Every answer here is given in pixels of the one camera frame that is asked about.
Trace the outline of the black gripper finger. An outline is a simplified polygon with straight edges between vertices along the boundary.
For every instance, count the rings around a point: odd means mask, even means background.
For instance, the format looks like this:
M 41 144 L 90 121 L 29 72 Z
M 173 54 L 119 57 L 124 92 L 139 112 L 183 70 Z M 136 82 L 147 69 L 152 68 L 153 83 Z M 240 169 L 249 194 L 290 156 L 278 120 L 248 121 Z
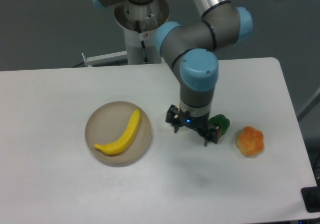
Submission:
M 218 125 L 207 124 L 197 129 L 197 133 L 204 138 L 204 146 L 209 142 L 217 144 L 222 136 L 222 128 Z
M 184 123 L 180 120 L 180 110 L 176 105 L 171 105 L 166 113 L 166 123 L 173 127 L 174 133 L 184 126 Z

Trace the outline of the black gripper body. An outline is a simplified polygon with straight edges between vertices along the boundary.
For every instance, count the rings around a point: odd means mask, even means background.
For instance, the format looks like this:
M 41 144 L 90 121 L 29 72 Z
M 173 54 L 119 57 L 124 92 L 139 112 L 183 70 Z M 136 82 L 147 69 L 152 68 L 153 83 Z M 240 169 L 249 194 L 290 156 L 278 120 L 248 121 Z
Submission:
M 210 106 L 190 107 L 180 106 L 177 110 L 177 126 L 176 131 L 181 127 L 187 127 L 192 130 L 202 130 L 208 128 L 208 120 L 210 115 Z

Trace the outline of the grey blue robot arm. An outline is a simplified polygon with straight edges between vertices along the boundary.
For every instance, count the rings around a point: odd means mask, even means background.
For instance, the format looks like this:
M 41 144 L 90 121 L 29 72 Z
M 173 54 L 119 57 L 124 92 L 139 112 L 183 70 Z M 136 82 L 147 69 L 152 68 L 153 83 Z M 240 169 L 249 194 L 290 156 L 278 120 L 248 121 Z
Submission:
M 201 21 L 189 27 L 169 21 L 166 0 L 92 0 L 114 6 L 122 27 L 127 62 L 153 64 L 164 60 L 180 83 L 180 104 L 170 106 L 166 122 L 187 127 L 205 142 L 217 143 L 223 127 L 210 123 L 210 107 L 219 75 L 215 50 L 247 39 L 253 32 L 250 13 L 230 0 L 193 0 Z

